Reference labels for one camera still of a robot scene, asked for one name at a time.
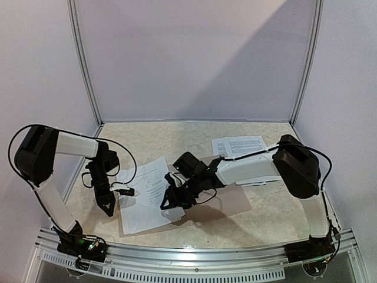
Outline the printed white sheet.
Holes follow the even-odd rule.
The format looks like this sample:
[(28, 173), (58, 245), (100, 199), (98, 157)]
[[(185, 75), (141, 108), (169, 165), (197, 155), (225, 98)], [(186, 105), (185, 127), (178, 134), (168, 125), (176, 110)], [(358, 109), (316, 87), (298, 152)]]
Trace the printed white sheet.
[(163, 156), (138, 166), (135, 178), (128, 184), (135, 189), (135, 195), (120, 196), (121, 209), (146, 208), (161, 211), (160, 205), (168, 188), (168, 182), (164, 178), (166, 173), (168, 166)]
[(163, 193), (152, 196), (136, 191), (135, 196), (120, 196), (120, 215), (123, 233), (126, 235), (145, 232), (179, 221), (186, 214), (180, 208), (161, 210)]

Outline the pink paper folder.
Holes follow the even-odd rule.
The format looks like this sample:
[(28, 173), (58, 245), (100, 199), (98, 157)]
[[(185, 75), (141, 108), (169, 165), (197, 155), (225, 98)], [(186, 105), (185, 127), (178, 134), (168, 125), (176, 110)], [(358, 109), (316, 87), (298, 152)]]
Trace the pink paper folder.
[(251, 209), (251, 204), (240, 186), (228, 185), (217, 191), (217, 196), (211, 201), (193, 206), (184, 210), (185, 215), (181, 220), (154, 228), (137, 234), (126, 235), (121, 226), (121, 215), (119, 221), (119, 236), (121, 238), (129, 236), (140, 236), (157, 232), (164, 232), (178, 228), (185, 228), (196, 224), (204, 224), (211, 221), (227, 218), (238, 213), (247, 212)]

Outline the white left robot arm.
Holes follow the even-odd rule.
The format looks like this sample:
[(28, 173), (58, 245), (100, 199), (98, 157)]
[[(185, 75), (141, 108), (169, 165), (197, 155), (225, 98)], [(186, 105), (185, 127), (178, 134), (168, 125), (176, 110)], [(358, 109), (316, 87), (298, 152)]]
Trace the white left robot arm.
[(27, 131), (15, 153), (16, 172), (37, 196), (42, 208), (54, 227), (60, 233), (69, 234), (64, 241), (65, 247), (75, 256), (84, 255), (87, 242), (76, 233), (80, 224), (66, 207), (54, 181), (54, 162), (58, 154), (79, 156), (87, 159), (87, 169), (91, 177), (97, 206), (109, 217), (115, 209), (115, 195), (110, 189), (108, 172), (119, 165), (115, 151), (108, 143), (92, 137), (58, 130), (41, 124), (24, 127)]

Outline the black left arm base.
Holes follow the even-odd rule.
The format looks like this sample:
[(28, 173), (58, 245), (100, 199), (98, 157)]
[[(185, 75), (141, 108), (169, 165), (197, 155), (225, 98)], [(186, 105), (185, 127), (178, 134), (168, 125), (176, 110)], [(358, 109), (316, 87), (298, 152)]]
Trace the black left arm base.
[(108, 245), (106, 241), (94, 235), (79, 235), (57, 231), (59, 244), (57, 251), (96, 262), (105, 262)]

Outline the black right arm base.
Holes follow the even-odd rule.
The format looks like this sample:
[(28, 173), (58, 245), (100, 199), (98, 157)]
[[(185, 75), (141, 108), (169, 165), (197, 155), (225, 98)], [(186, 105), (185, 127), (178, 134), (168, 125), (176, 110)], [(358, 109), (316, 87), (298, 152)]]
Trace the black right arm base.
[(289, 263), (322, 259), (336, 252), (331, 232), (322, 238), (315, 238), (310, 235), (309, 239), (305, 241), (286, 244), (284, 250)]

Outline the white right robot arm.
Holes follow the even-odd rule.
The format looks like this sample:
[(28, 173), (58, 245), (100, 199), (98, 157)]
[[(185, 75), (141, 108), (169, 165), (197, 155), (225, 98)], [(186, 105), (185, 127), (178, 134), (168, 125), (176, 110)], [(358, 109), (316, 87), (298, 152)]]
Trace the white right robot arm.
[(327, 155), (301, 144), (289, 134), (259, 152), (239, 157), (219, 156), (210, 163), (185, 152), (173, 163), (182, 178), (171, 172), (164, 177), (168, 188), (160, 208), (189, 209), (198, 204), (197, 199), (205, 190), (217, 190), (259, 177), (280, 176), (289, 193), (300, 201), (309, 224), (310, 240), (305, 243), (305, 252), (317, 257), (327, 248), (326, 238), (330, 236), (332, 225), (323, 192), (328, 175), (320, 172), (319, 156), (332, 164)]

